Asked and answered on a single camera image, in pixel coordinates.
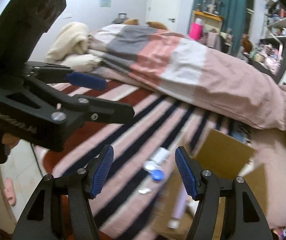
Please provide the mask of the cream fleece blanket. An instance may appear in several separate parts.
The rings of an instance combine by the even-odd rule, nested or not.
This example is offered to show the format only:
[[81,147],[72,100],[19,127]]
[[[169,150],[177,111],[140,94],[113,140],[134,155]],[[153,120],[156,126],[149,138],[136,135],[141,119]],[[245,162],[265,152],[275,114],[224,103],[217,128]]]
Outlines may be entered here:
[[68,23],[61,29],[44,61],[70,67],[78,72],[91,72],[100,66],[102,59],[88,52],[89,41],[89,28],[86,24]]

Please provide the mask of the pink ribbed pillow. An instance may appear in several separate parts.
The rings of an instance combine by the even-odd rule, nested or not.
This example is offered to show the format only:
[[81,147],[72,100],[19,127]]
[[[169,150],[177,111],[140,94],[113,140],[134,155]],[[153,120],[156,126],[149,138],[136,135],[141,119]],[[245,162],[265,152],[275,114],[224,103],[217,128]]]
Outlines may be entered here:
[[263,165],[266,175],[264,215],[269,228],[286,227],[286,133],[278,129],[252,129],[250,142],[255,150],[253,166]]

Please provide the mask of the brown cardboard box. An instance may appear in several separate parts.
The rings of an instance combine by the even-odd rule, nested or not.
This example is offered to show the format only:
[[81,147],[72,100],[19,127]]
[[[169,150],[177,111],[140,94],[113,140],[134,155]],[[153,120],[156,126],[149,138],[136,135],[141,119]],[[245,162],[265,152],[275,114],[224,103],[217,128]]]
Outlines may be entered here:
[[215,129],[195,157],[183,146],[152,229],[169,239],[272,239],[260,206],[239,172],[254,154]]

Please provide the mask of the lilac cosmetic tube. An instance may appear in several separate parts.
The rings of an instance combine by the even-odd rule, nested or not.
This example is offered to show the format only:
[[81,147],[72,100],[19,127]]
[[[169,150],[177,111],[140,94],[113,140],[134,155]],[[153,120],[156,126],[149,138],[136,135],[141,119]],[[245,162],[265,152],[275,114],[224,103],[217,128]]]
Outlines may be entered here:
[[176,198],[176,202],[174,204],[174,208],[172,211],[172,215],[170,220],[168,221],[167,227],[170,229],[178,229],[183,218],[186,202],[187,202],[187,192],[183,183],[178,191],[178,196]]

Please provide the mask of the striped pink fleece blanket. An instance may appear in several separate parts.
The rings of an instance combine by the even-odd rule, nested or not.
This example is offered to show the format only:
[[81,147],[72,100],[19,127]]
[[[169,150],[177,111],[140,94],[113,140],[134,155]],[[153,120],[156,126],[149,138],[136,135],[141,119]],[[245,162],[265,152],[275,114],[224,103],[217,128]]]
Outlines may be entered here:
[[153,91],[109,81],[103,91],[58,83],[69,96],[86,95],[130,104],[135,116],[124,125],[90,122],[78,129],[61,152],[48,150],[42,160],[47,173],[68,176],[87,165],[110,145],[114,160],[100,194],[89,202],[99,232],[112,239],[160,239],[152,230],[152,213],[161,183],[153,181],[144,163],[155,153],[167,154],[161,170],[169,175],[179,145],[197,152],[212,129],[243,143],[247,127],[231,118]]

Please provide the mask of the blue capped small container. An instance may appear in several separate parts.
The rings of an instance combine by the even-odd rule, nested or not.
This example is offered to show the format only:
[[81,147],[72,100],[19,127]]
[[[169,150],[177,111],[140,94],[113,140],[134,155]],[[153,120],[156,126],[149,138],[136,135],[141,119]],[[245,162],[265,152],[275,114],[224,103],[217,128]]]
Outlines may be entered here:
[[165,177],[161,167],[152,160],[147,160],[143,165],[143,169],[150,174],[153,181],[160,182]]

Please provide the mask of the pink slipper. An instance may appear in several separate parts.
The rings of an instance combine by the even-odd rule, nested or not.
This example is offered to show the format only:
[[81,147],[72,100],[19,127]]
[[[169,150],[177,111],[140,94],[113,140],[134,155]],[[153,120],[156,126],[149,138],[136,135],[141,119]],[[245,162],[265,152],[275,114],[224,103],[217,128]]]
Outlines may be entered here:
[[13,181],[11,178],[5,179],[4,195],[10,206],[15,206],[16,204],[16,193],[13,186]]

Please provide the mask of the white door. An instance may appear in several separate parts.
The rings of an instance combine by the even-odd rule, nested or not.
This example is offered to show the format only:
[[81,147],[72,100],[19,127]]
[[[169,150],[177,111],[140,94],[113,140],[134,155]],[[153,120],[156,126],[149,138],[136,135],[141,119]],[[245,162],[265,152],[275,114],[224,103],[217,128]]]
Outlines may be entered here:
[[180,0],[147,0],[146,22],[160,22],[176,31]]

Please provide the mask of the striped patchwork duvet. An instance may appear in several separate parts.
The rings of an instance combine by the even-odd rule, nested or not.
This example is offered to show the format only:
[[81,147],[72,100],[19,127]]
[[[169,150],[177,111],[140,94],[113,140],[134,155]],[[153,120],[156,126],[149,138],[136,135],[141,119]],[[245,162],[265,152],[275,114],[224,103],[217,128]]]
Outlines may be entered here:
[[182,34],[111,24],[89,34],[89,51],[110,69],[178,100],[253,128],[286,128],[281,89],[270,76]]

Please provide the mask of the pink storage box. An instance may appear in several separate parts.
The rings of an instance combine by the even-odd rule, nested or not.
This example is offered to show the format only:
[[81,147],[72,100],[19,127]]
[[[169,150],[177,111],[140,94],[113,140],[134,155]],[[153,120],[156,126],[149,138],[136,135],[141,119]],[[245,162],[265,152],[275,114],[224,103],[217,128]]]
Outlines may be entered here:
[[203,33],[203,25],[199,23],[193,23],[189,32],[189,37],[195,41],[198,41]]

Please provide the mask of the yellow wooden shelf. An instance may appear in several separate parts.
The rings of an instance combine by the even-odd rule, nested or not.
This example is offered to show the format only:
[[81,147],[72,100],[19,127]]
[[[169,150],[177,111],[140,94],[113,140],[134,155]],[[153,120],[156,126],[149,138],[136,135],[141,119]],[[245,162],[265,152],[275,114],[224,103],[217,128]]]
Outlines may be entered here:
[[210,32],[215,29],[216,33],[220,34],[223,24],[222,16],[217,16],[197,10],[194,10],[192,15],[193,15],[193,22],[196,22],[197,19],[200,19],[202,21],[201,25],[203,26],[204,31]]

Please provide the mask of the teal curtain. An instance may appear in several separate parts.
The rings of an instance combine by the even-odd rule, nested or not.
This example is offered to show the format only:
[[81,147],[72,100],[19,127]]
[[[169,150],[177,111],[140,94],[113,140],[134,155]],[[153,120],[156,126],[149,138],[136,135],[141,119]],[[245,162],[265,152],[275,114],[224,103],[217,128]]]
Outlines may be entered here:
[[[192,10],[203,0],[193,0]],[[231,55],[236,56],[241,46],[241,39],[245,28],[247,0],[221,0],[219,15],[223,17],[221,31],[230,28],[234,36]]]

